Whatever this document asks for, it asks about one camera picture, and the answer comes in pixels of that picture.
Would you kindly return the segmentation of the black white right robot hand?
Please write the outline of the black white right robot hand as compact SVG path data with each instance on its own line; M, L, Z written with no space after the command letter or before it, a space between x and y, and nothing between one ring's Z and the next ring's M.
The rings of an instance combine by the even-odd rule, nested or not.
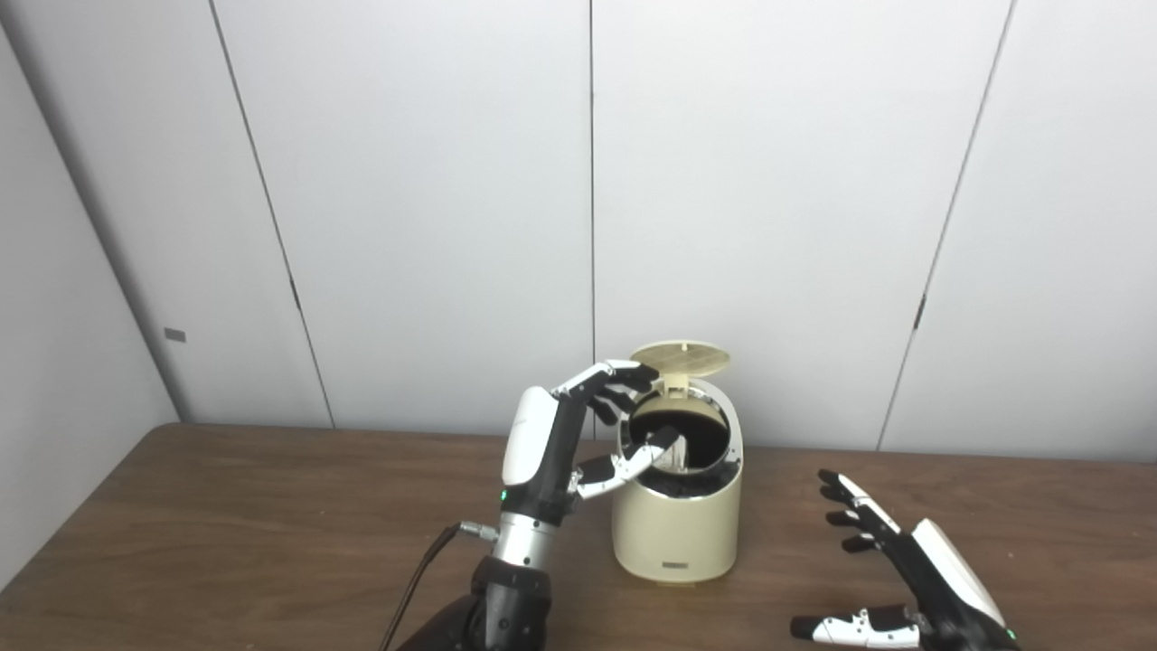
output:
M850 478L819 469L821 496L842 504L825 516L831 526L854 527L843 552L880 552L915 598L915 607L864 607L821 617L793 617L790 634L827 646L876 650L1020 650L992 593L943 528L922 519L901 528Z

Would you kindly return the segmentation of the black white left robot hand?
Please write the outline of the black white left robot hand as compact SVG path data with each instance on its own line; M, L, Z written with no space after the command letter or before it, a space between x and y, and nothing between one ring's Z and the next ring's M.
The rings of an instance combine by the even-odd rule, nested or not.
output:
M607 426L632 416L632 392L653 389L659 372L636 360L605 360L555 389L526 389L504 445L504 515L560 526L581 500L628 484L653 468L681 437L673 426L616 454L576 463L588 412Z

